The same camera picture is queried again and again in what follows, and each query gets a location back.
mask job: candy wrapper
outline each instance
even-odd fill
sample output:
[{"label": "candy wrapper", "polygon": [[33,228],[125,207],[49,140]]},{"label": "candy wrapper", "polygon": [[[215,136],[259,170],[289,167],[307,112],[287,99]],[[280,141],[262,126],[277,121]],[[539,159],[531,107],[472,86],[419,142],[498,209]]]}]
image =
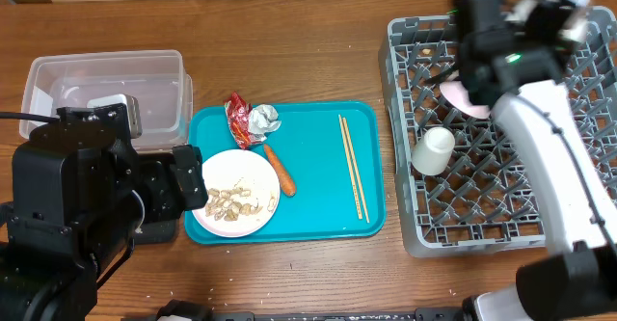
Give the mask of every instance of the candy wrapper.
[{"label": "candy wrapper", "polygon": [[279,114],[271,105],[259,105],[253,109],[237,93],[225,103],[225,115],[228,118],[229,131],[242,149],[258,145],[266,140],[266,133],[279,129]]}]

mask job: white cup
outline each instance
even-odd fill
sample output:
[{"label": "white cup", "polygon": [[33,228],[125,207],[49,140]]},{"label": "white cup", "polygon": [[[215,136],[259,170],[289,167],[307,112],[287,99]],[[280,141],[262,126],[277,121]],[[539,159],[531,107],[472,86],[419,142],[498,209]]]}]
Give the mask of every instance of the white cup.
[{"label": "white cup", "polygon": [[429,129],[412,151],[414,168],[425,175],[442,173],[450,160],[454,143],[454,135],[449,130],[443,127]]}]

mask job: carrot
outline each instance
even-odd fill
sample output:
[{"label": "carrot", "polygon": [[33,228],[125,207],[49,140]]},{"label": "carrot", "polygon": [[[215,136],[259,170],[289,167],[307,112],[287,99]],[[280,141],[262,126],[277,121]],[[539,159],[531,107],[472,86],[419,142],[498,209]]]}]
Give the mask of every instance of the carrot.
[{"label": "carrot", "polygon": [[293,197],[296,194],[296,184],[289,176],[289,173],[285,170],[285,167],[282,166],[279,157],[274,153],[271,147],[267,145],[263,145],[263,150],[266,151],[266,156],[268,157],[268,161],[274,168],[274,171],[277,173],[279,177],[279,182],[281,183],[282,191],[288,196]]}]

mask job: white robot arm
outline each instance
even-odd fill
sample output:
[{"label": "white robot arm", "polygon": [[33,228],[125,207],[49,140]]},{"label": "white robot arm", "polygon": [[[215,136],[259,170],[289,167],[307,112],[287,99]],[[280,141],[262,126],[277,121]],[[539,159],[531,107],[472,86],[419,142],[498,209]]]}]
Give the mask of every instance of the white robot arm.
[{"label": "white robot arm", "polygon": [[515,285],[467,299],[465,315],[526,321],[617,311],[617,208],[578,134],[563,84],[586,36],[589,0],[520,0],[506,16],[504,1],[453,0],[454,68],[471,104],[490,108],[522,158],[550,256],[521,267]]},{"label": "white robot arm", "polygon": [[[598,221],[604,221],[609,238],[617,238],[617,207],[604,190],[578,134],[567,89],[547,80],[524,85],[520,90],[518,95],[503,95],[491,115],[525,164],[544,223],[549,254],[572,253],[579,243],[585,243],[589,249],[614,246],[606,242]],[[556,131],[547,119],[558,128]],[[600,218],[592,211],[585,187]],[[531,320],[516,285],[484,294],[474,301],[474,306],[480,321]]]}]

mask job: white plate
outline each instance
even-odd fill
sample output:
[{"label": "white plate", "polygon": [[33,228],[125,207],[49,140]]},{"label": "white plate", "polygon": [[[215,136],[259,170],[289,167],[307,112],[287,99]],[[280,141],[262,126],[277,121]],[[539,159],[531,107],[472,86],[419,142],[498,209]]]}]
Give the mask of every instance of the white plate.
[{"label": "white plate", "polygon": [[[211,233],[227,238],[249,235],[267,224],[277,210],[281,197],[279,178],[270,163],[254,152],[241,149],[219,152],[203,163],[202,173],[206,189],[249,189],[250,197],[237,200],[242,204],[263,206],[258,214],[239,215],[237,221],[215,221],[214,216],[205,216],[205,208],[193,210],[198,223]],[[272,197],[275,202],[270,211],[268,205]]]}]

